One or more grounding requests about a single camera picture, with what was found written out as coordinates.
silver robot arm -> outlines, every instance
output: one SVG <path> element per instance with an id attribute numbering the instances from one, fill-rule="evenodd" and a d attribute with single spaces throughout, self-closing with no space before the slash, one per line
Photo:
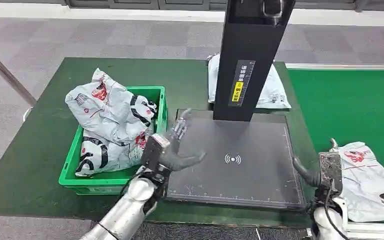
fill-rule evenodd
<path id="1" fill-rule="evenodd" d="M 204 153 L 179 157 L 179 146 L 189 126 L 190 110 L 186 110 L 174 127 L 162 135 L 149 137 L 141 157 L 142 166 L 133 176 L 126 193 L 115 206 L 80 240 L 129 240 L 145 218 L 163 198 L 168 177 L 172 171 L 180 171 L 197 164 Z"/>
<path id="2" fill-rule="evenodd" d="M 315 239 L 347 240 L 347 206 L 340 197 L 343 189 L 341 157 L 335 140 L 331 139 L 331 142 L 330 152 L 319 153 L 320 170 L 309 171 L 296 157 L 292 164 L 303 180 L 316 188 L 309 211 Z"/>
<path id="3" fill-rule="evenodd" d="M 126 194 L 115 204 L 105 217 L 81 240 L 129 240 L 136 233 L 145 218 L 152 213 L 157 202 L 145 209 L 156 185 L 147 178 L 134 178 Z"/>

scale platform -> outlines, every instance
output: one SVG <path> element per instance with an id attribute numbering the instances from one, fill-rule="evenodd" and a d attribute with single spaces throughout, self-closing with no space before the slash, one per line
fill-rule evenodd
<path id="1" fill-rule="evenodd" d="M 184 109 L 179 109 L 179 116 Z M 305 207 L 285 116 L 254 114 L 251 122 L 213 120 L 193 110 L 179 155 L 205 151 L 202 162 L 168 181 L 169 201 L 276 209 Z"/>

green basket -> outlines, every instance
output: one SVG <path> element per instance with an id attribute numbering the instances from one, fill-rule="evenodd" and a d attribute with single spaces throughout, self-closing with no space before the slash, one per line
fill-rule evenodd
<path id="1" fill-rule="evenodd" d="M 163 86 L 130 86 L 127 89 L 136 95 L 146 97 L 158 105 L 158 117 L 154 120 L 156 133 L 165 132 L 167 129 L 168 109 L 166 92 Z M 77 195 L 118 195 L 122 186 L 127 183 L 139 166 L 121 171 L 102 172 L 92 177 L 78 177 L 75 171 L 80 162 L 83 128 L 79 125 L 75 132 L 73 142 L 65 159 L 64 166 L 59 176 L 59 184 L 75 191 Z"/>

measuring ruler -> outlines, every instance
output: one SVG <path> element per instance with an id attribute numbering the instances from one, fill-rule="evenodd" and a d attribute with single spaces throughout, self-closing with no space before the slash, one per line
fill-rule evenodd
<path id="1" fill-rule="evenodd" d="M 254 60 L 238 60 L 236 70 L 234 72 L 234 80 L 229 98 L 229 107 L 241 107 L 242 102 L 247 92 L 248 84 L 250 83 L 251 75 L 253 74 Z"/>

white package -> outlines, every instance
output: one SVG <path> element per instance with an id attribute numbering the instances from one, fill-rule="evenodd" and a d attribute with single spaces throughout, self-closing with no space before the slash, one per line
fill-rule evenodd
<path id="1" fill-rule="evenodd" d="M 384 167 L 364 142 L 338 148 L 342 162 L 341 196 L 354 222 L 384 221 Z"/>
<path id="2" fill-rule="evenodd" d="M 211 56 L 208 61 L 208 102 L 216 100 L 217 77 L 219 74 L 220 54 Z M 291 105 L 285 93 L 278 71 L 273 64 L 268 72 L 256 105 L 258 109 L 290 109 Z"/>
<path id="3" fill-rule="evenodd" d="M 140 163 L 157 105 L 134 95 L 96 69 L 92 82 L 77 86 L 65 102 L 84 128 L 76 176 L 113 172 Z"/>

